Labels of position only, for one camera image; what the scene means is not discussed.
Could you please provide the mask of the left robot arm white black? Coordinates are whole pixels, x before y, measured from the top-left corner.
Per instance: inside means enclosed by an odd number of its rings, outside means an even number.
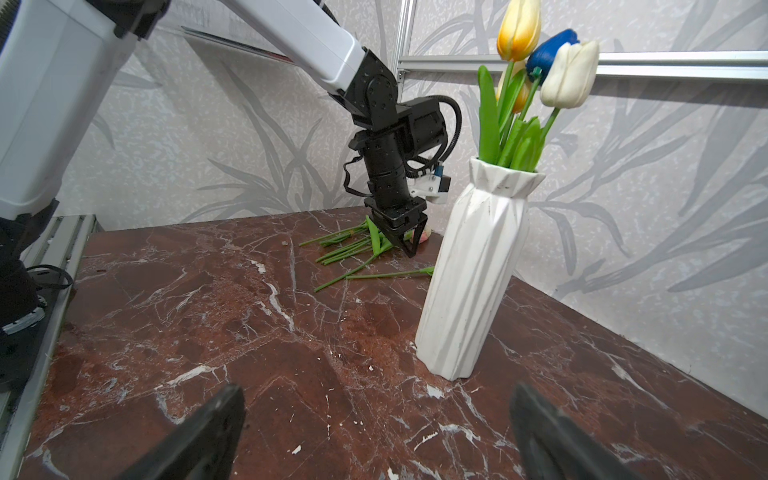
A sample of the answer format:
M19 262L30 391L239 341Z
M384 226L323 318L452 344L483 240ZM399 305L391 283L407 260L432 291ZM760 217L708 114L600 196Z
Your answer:
M56 213L147 227L366 206L397 246L443 198L445 96L403 101L383 12L322 1L206 1L269 44L192 37L177 1L1 8L1 259Z

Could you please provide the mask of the yellow tulip flower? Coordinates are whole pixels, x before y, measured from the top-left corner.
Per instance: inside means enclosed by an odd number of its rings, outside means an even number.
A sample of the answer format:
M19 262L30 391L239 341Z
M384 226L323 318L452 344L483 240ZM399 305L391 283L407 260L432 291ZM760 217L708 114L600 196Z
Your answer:
M500 31L497 36L497 51L507 64L526 61L538 45L541 33L541 3L539 1L511 1L508 3ZM530 95L521 113L515 116L505 148L506 166L512 166L518 136L522 132L524 117L533 101L537 89L534 81ZM487 67L478 69L480 106L478 111L480 140L478 158L488 164L497 165L499 157L499 125L496 86Z
M515 116L522 112L528 101L532 83L528 78L524 61L510 62L496 86L499 125L498 166L506 166L505 148Z

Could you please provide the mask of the white tulip flower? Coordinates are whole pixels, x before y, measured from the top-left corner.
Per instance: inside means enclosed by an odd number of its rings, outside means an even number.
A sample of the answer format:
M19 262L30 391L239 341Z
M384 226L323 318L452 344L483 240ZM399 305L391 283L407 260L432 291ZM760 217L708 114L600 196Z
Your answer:
M598 41L581 43L573 29L566 29L543 42L528 58L526 71L529 78L540 93L541 103L553 111L543 125L533 119L526 128L524 171L536 170L559 113L585 103L595 82L599 54Z

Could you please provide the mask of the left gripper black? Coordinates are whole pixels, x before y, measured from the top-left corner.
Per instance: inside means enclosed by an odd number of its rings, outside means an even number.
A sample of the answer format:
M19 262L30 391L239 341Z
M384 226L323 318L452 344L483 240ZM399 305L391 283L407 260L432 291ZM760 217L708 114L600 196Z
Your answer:
M413 197L404 179L372 179L368 187L371 196L365 204L372 219L394 247L414 257L428 221L426 200Z

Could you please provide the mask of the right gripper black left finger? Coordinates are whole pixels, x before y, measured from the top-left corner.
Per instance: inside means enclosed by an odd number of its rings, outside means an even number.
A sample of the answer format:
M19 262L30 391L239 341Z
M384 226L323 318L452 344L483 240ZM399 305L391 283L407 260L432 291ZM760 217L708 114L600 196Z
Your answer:
M229 384L118 477L228 479L244 421L243 389Z

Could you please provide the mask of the white ribbed ceramic vase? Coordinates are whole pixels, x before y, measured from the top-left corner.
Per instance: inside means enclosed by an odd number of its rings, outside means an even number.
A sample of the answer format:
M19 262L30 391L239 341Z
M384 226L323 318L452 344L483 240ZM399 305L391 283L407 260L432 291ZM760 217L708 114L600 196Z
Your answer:
M419 320L417 358L446 380L471 376L529 230L529 196L546 176L472 158Z

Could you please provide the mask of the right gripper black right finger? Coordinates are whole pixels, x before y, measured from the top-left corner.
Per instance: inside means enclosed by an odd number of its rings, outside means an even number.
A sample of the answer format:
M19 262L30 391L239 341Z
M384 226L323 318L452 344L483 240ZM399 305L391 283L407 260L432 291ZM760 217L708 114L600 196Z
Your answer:
M510 419L528 479L638 479L532 386L516 385Z

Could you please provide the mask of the blue tulip flower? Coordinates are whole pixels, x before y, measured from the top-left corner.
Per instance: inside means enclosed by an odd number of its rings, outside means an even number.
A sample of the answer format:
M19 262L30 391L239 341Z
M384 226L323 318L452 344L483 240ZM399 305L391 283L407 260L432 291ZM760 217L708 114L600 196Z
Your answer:
M536 170L560 111L581 107L596 77L597 41L582 44L566 29L536 45L540 33L536 12L511 12L497 38L508 66L496 92L499 154L492 161L512 170Z

